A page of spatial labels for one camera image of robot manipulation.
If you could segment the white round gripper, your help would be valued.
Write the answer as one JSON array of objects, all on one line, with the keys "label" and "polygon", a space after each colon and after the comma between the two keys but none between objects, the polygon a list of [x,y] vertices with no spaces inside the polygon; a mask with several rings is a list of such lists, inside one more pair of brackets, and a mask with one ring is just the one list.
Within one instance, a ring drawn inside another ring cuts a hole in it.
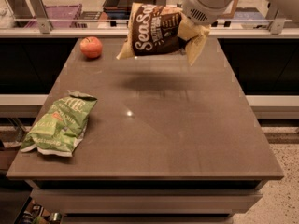
[{"label": "white round gripper", "polygon": [[186,47],[187,61],[193,66],[201,55],[210,33],[209,26],[196,24],[212,24],[224,13],[233,0],[184,0],[181,22],[178,27],[178,37],[188,41]]}]

